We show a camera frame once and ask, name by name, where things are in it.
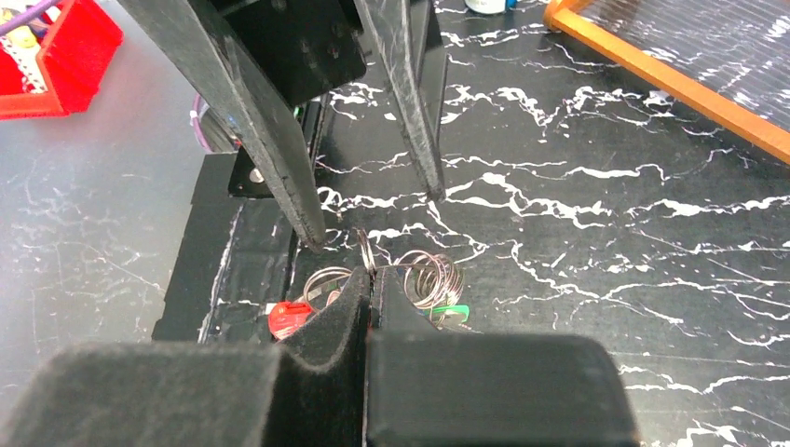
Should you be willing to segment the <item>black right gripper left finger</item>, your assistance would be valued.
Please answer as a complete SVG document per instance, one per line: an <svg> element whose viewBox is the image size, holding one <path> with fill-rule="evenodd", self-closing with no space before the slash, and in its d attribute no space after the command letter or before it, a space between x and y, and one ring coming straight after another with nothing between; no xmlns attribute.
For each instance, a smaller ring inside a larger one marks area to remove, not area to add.
<svg viewBox="0 0 790 447"><path fill-rule="evenodd" d="M78 345L34 376L5 446L359 446L371 279L275 344Z"/></svg>

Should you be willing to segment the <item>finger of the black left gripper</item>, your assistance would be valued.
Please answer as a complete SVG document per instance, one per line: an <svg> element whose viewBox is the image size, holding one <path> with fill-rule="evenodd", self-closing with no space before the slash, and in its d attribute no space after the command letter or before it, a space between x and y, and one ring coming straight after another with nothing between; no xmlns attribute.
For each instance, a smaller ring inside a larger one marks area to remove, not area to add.
<svg viewBox="0 0 790 447"><path fill-rule="evenodd" d="M122 7L239 137L301 241L326 226L301 126L230 25L208 1L124 1Z"/></svg>
<svg viewBox="0 0 790 447"><path fill-rule="evenodd" d="M431 1L357 1L364 34L379 56L402 138L428 199L445 185L440 130L447 50Z"/></svg>

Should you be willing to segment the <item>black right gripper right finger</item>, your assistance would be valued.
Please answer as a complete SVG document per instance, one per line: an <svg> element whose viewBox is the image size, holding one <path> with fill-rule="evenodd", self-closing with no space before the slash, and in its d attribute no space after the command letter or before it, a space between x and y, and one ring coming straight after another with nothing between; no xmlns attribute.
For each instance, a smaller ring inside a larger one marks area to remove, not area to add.
<svg viewBox="0 0 790 447"><path fill-rule="evenodd" d="M371 446L636 446L617 367L592 338L450 332L373 281L366 441Z"/></svg>

